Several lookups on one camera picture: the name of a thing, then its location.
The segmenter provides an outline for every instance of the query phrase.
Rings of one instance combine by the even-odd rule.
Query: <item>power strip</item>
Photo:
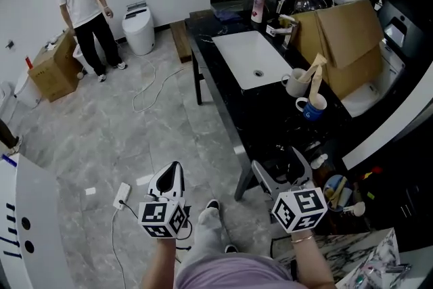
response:
[[[122,210],[124,205],[120,204],[119,200],[123,200],[123,202],[126,202],[128,200],[129,193],[131,193],[131,186],[122,182],[120,184],[119,190],[117,191],[113,206],[116,207],[118,210]]]

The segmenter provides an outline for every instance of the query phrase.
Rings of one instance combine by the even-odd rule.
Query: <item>faucet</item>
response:
[[[283,42],[283,48],[287,49],[290,43],[290,38],[292,37],[293,34],[293,27],[289,27],[289,28],[278,28],[278,29],[272,29],[271,30],[271,35],[272,36],[276,36],[276,35],[284,35],[284,42]]]

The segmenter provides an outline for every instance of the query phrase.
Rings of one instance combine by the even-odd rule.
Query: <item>white lid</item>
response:
[[[19,94],[22,92],[22,90],[25,88],[25,86],[27,85],[27,81],[29,79],[29,75],[27,73],[27,70],[23,71],[20,75],[20,77],[18,77],[18,82],[16,83],[16,87],[15,87],[15,95]]]
[[[126,19],[127,15],[134,13],[136,13],[134,17]],[[123,31],[127,34],[136,34],[137,32],[141,31],[146,26],[146,24],[149,23],[149,21],[150,10],[148,7],[140,7],[139,9],[134,9],[124,15],[122,21]]]
[[[377,89],[372,84],[365,83],[341,102],[352,117],[357,117],[370,109],[379,96]]]

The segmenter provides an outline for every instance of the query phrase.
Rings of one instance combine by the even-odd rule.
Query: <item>man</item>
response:
[[[113,11],[108,7],[106,0],[99,1],[104,7],[105,14],[113,18]],[[104,49],[107,63],[121,70],[127,67],[119,57],[113,34],[96,0],[58,0],[58,2],[63,19],[72,34],[76,35],[84,58],[95,70],[99,82],[105,81],[106,68],[97,56],[93,33]]]
[[[14,137],[7,125],[0,119],[0,141],[9,148],[8,156],[18,153],[22,143],[22,136]]]
[[[278,262],[225,248],[220,204],[211,200],[198,217],[194,245],[185,255],[175,281],[176,240],[158,239],[157,253],[143,277],[142,289],[335,289],[331,270],[311,231],[292,234],[300,283]]]

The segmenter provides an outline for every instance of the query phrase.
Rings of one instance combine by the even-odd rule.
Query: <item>white sink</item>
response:
[[[292,68],[258,31],[212,38],[242,89],[280,82]]]

